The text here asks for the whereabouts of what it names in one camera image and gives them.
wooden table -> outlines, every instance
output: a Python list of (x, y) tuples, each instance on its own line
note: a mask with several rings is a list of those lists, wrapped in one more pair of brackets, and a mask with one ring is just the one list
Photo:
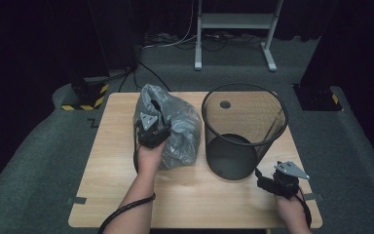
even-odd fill
[[(171, 94), (190, 102), (201, 113), (207, 93)], [(139, 93), (109, 97), (77, 193), (77, 197), (87, 200), (85, 204), (73, 205), (68, 220), (72, 227), (98, 227), (117, 209), (135, 178), (132, 116), (138, 97)], [(202, 141), (194, 166), (158, 172), (152, 228), (283, 227), (273, 195), (257, 187), (255, 175), (230, 181), (211, 171), (206, 162), (204, 132), (203, 122)], [(289, 128), (274, 142), (258, 169), (264, 176), (271, 177), (278, 160), (291, 160), (304, 170)], [(312, 192), (305, 179), (300, 179), (300, 185), (305, 193)], [(307, 204), (312, 212), (312, 227), (321, 227), (316, 201)]]

gray plastic bag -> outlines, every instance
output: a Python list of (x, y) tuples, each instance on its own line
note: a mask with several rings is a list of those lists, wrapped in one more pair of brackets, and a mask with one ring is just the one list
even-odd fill
[[(151, 103), (155, 100), (161, 107), (161, 113)], [(159, 129), (165, 123), (171, 122), (170, 136), (163, 151), (163, 160), (160, 170), (174, 169), (180, 166), (193, 165), (201, 141), (202, 120), (196, 108), (187, 101), (170, 95), (158, 86), (145, 85), (138, 98), (133, 123), (143, 114), (159, 116)]]

mesh trash can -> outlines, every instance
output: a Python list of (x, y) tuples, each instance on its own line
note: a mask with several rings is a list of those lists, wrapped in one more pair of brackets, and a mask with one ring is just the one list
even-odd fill
[(202, 104), (206, 159), (218, 176), (250, 176), (287, 126), (278, 96), (261, 87), (232, 83), (210, 91)]

white metal frame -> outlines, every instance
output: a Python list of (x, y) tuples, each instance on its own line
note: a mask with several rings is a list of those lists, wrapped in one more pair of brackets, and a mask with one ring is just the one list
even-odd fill
[(198, 18), (197, 18), (197, 43), (194, 68), (201, 70), (202, 61), (202, 29), (203, 28), (253, 28), (269, 29), (266, 42), (260, 44), (269, 70), (277, 71), (275, 61), (273, 60), (270, 46), (276, 25), (281, 13), (283, 0), (279, 0), (275, 12), (272, 14), (216, 14), (202, 12), (203, 0), (199, 0)]

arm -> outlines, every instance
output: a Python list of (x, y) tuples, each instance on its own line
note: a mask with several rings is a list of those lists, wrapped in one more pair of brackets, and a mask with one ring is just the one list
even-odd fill
[[(150, 149), (140, 146), (138, 149), (138, 175), (133, 181), (129, 191), (124, 197), (119, 208), (144, 198), (151, 197), (154, 193), (154, 180), (157, 169), (162, 159), (166, 142)], [(119, 233), (149, 233), (153, 203), (146, 203), (128, 210), (115, 217), (105, 228), (105, 234)]]
[[(300, 191), (297, 196), (303, 199)], [(278, 206), (278, 214), (290, 234), (312, 233), (306, 223), (303, 207), (295, 197), (291, 197), (287, 200), (282, 196), (275, 195), (275, 199)]]

